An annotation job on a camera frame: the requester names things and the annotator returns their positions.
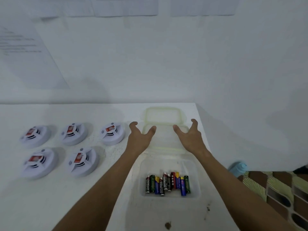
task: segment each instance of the patterned fabric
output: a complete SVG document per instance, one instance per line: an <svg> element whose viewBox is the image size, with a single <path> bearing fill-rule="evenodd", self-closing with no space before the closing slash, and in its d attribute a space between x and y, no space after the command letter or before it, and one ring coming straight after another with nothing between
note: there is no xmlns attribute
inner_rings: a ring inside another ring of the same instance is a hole
<svg viewBox="0 0 308 231"><path fill-rule="evenodd" d="M248 171L238 179L297 230L308 231L308 174Z"/></svg>

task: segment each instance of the white wall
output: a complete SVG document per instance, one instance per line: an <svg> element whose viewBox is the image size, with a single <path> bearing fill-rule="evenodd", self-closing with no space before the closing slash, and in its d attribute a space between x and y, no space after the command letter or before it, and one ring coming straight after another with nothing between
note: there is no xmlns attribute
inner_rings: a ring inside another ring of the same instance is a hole
<svg viewBox="0 0 308 231"><path fill-rule="evenodd" d="M275 152L279 165L256 157L269 170L306 164L308 0L174 18L169 1L155 17L35 20L70 89L26 89L1 63L0 102L196 102L213 152Z"/></svg>

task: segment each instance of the green battery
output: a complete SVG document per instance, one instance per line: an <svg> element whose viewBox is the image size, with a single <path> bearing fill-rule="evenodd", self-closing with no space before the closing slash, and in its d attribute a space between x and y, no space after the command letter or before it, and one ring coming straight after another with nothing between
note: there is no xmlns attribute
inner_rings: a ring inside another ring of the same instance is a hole
<svg viewBox="0 0 308 231"><path fill-rule="evenodd" d="M186 194L190 194L190 186L188 176L184 176Z"/></svg>
<svg viewBox="0 0 308 231"><path fill-rule="evenodd" d="M150 192L155 192L155 175L150 176Z"/></svg>

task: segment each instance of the paper on wall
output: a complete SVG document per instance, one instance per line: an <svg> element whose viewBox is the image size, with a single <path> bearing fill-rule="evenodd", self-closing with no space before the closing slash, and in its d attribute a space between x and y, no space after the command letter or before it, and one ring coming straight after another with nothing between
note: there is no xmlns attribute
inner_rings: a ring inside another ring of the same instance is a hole
<svg viewBox="0 0 308 231"><path fill-rule="evenodd" d="M91 0L97 17L158 14L158 0Z"/></svg>
<svg viewBox="0 0 308 231"><path fill-rule="evenodd" d="M8 9L0 5L0 60L29 88L68 88L30 19Z"/></svg>
<svg viewBox="0 0 308 231"><path fill-rule="evenodd" d="M234 15L240 0L171 0L171 16Z"/></svg>
<svg viewBox="0 0 308 231"><path fill-rule="evenodd" d="M21 0L31 18L94 16L91 0Z"/></svg>

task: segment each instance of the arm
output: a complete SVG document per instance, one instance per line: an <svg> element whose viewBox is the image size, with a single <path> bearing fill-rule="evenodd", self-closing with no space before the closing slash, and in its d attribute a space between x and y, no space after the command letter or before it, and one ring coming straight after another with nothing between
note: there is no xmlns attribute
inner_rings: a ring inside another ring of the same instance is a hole
<svg viewBox="0 0 308 231"><path fill-rule="evenodd" d="M199 160L207 172L239 229L242 231L294 230L271 206L212 156L206 149L197 126L198 122L192 119L192 127L188 133L183 133L177 125L174 125L173 129L185 149Z"/></svg>
<svg viewBox="0 0 308 231"><path fill-rule="evenodd" d="M137 157L148 147L155 134L153 126L146 135L141 134L132 122L129 127L127 147L118 161L84 194L84 196L60 220L53 231L103 231L106 229L113 207L126 177Z"/></svg>

